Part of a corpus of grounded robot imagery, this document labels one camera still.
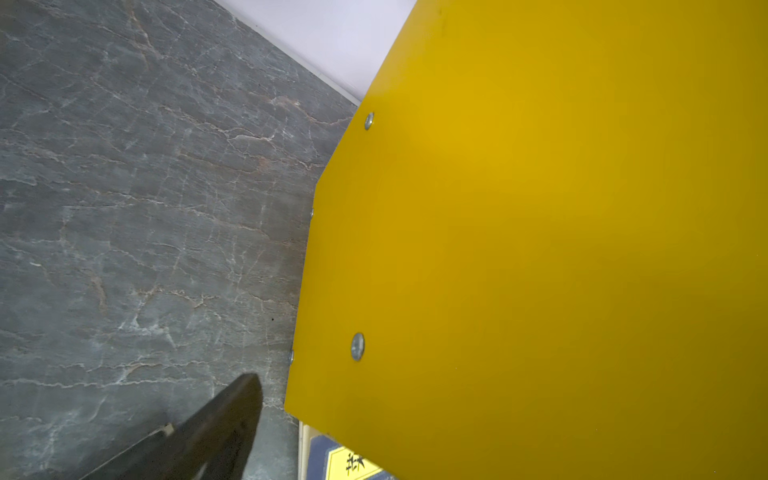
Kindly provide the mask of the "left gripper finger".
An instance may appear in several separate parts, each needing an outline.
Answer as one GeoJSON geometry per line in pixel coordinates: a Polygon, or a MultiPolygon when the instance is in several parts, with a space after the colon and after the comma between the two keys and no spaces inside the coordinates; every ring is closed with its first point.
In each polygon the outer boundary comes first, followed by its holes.
{"type": "Polygon", "coordinates": [[[263,404],[260,379],[240,375],[179,427],[167,424],[87,479],[241,479],[263,404]]]}

